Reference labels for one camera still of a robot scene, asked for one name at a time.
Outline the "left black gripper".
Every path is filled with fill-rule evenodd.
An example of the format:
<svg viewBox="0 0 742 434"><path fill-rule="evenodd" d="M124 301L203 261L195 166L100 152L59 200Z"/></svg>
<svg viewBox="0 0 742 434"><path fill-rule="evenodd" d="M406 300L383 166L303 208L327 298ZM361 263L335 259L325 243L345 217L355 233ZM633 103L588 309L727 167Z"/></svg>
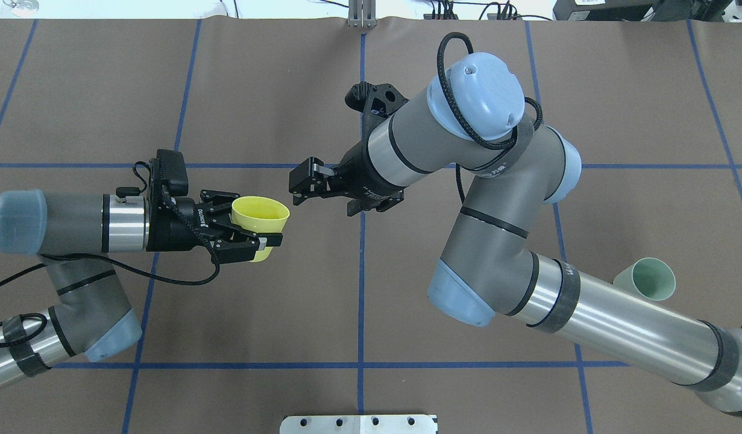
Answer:
<svg viewBox="0 0 742 434"><path fill-rule="evenodd" d="M188 197L172 197L171 204L176 206L192 226L202 230L213 222L231 222L233 201L240 197L241 195L234 192L203 189L200 192L200 203ZM147 251L189 251L201 245L189 226L164 205L156 193L148 193L146 203ZM209 238L214 261L218 264L261 263L269 258L274 248L281 246L282 241L282 233L250 233L246 230L226 231Z"/></svg>

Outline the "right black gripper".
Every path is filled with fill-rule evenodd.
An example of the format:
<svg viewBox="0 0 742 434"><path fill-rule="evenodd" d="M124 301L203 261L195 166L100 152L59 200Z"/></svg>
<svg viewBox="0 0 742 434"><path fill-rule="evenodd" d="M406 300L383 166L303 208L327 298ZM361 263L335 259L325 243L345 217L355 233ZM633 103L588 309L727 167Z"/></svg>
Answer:
<svg viewBox="0 0 742 434"><path fill-rule="evenodd" d="M308 157L290 171L288 192L293 206L310 198L349 197L349 217L371 210L385 212L404 200L404 187L386 181L374 167L366 141L352 146L334 170Z"/></svg>

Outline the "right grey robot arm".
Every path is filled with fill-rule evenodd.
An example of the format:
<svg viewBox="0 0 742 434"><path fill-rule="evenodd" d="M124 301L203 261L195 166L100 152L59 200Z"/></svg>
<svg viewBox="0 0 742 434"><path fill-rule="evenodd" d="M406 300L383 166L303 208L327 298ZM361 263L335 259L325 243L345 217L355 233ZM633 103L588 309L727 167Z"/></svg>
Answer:
<svg viewBox="0 0 742 434"><path fill-rule="evenodd" d="M310 157L291 170L294 205L349 198L347 214L384 212L404 190L457 164L474 175L428 289L431 303L476 327L497 314L593 348L696 393L742 418L742 327L723 329L616 288L527 249L542 206L579 181L577 149L525 115L523 95L502 60L470 53L437 74L416 97L361 82L346 95L366 127L334 168Z"/></svg>

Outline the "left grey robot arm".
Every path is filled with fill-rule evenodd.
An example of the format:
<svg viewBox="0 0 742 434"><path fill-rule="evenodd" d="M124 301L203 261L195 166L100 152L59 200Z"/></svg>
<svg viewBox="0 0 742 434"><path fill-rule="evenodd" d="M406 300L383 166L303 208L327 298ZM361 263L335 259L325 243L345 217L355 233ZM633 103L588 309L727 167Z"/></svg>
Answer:
<svg viewBox="0 0 742 434"><path fill-rule="evenodd" d="M0 389L47 373L83 354L100 362L136 344L142 325L117 270L143 270L111 253L206 248L213 266L255 261L282 242L280 230L247 230L232 222L239 195L204 190L195 203L167 187L140 195L65 195L10 190L0 195L0 251L37 256L58 302L0 322Z"/></svg>

